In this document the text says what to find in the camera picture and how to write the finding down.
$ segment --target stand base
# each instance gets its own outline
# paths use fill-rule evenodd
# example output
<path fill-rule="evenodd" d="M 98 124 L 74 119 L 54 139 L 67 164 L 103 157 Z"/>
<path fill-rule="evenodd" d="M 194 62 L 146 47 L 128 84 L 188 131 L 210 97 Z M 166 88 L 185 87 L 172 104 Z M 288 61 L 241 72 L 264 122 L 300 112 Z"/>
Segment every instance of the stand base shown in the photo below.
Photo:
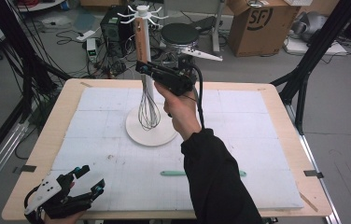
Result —
<path fill-rule="evenodd" d="M 158 104 L 161 113 L 161 121 L 158 126 L 151 130 L 144 130 L 138 120 L 138 108 L 130 111 L 126 119 L 126 131 L 138 144 L 146 147 L 158 147 L 172 141 L 177 132 L 173 127 L 172 119 L 163 110 L 163 105 Z"/>

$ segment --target desk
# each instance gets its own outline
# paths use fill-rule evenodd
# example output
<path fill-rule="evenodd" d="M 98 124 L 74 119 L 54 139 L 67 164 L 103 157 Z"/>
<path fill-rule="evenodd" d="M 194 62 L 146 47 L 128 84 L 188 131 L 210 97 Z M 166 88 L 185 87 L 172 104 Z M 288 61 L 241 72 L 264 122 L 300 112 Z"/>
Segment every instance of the desk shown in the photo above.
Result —
<path fill-rule="evenodd" d="M 70 120 L 77 109 L 80 96 L 85 88 L 142 88 L 141 81 L 136 80 L 68 80 L 49 119 L 39 136 L 27 165 L 36 166 L 33 173 L 22 173 L 15 189 L 12 191 L 3 210 L 5 220 L 21 220 L 23 216 L 23 200 L 26 194 L 38 185 L 49 172 L 53 161 L 62 145 Z M 270 84 L 244 83 L 204 83 L 205 89 L 260 91 L 268 108 L 274 128 L 284 149 L 288 165 L 297 182 L 303 199 L 304 208 L 292 210 L 262 210 L 263 217 L 327 217 L 331 214 L 329 201 L 316 177 L 306 177 L 305 170 L 313 170 L 304 153 L 300 139 L 292 125 L 288 113 L 278 93 Z M 193 211 L 134 211 L 134 212 L 87 212 L 86 219 L 122 219 L 122 218 L 194 218 Z"/>

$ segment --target hook rack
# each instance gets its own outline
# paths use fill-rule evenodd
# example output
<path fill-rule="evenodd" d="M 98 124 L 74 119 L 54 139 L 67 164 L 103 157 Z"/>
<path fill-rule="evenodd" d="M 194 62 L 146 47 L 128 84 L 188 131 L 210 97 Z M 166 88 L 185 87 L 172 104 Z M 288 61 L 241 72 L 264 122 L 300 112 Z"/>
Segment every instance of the hook rack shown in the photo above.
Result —
<path fill-rule="evenodd" d="M 130 6 L 128 6 L 128 7 L 129 7 L 129 9 L 132 12 L 134 12 L 134 14 L 132 14 L 132 15 L 122 15 L 122 14 L 118 13 L 118 15 L 121 16 L 121 17 L 124 17 L 124 18 L 127 18 L 127 17 L 133 17 L 133 18 L 131 18 L 128 21 L 121 21 L 121 23 L 127 24 L 127 23 L 131 23 L 132 21 L 134 21 L 135 18 L 142 18 L 143 20 L 149 20 L 154 25 L 159 25 L 156 22 L 154 22 L 151 19 L 151 17 L 159 19 L 159 20 L 164 20 L 164 19 L 169 18 L 168 16 L 158 17 L 158 16 L 155 16 L 155 15 L 152 15 L 152 13 L 158 13 L 161 10 L 161 7 L 159 7 L 158 10 L 151 11 L 151 12 L 148 11 L 149 10 L 149 6 L 138 6 L 137 10 L 132 9 Z"/>

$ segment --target robotic hand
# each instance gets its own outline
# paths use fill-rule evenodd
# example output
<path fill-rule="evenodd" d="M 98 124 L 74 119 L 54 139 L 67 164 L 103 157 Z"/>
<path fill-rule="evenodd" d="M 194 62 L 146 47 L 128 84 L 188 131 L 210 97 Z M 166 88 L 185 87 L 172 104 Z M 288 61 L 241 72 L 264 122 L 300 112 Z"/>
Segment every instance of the robotic hand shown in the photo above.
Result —
<path fill-rule="evenodd" d="M 103 179 L 95 184 L 89 193 L 76 197 L 68 196 L 74 176 L 79 179 L 89 170 L 89 166 L 84 165 L 82 168 L 75 168 L 66 175 L 59 175 L 56 179 L 48 175 L 24 199 L 24 215 L 27 220 L 33 224 L 43 224 L 44 221 L 40 217 L 42 209 L 50 218 L 64 218 L 91 208 L 91 203 L 104 192 L 105 181 Z M 28 203 L 28 199 L 34 192 L 36 192 L 35 197 Z"/>

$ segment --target paper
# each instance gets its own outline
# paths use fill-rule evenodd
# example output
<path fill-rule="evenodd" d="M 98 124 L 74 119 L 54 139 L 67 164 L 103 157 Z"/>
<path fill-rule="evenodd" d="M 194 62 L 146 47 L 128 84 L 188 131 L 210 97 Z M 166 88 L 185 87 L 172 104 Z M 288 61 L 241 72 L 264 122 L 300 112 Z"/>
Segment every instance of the paper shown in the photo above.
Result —
<path fill-rule="evenodd" d="M 192 210 L 178 135 L 160 147 L 143 147 L 126 133 L 125 120 L 139 106 L 138 89 L 87 88 L 52 170 L 68 173 L 88 164 L 71 195 L 86 193 L 101 178 L 105 192 L 92 211 Z M 163 98 L 155 92 L 155 102 Z M 295 181 L 259 91 L 204 91 L 205 127 L 212 128 L 246 171 L 241 177 L 258 208 L 303 207 Z"/>

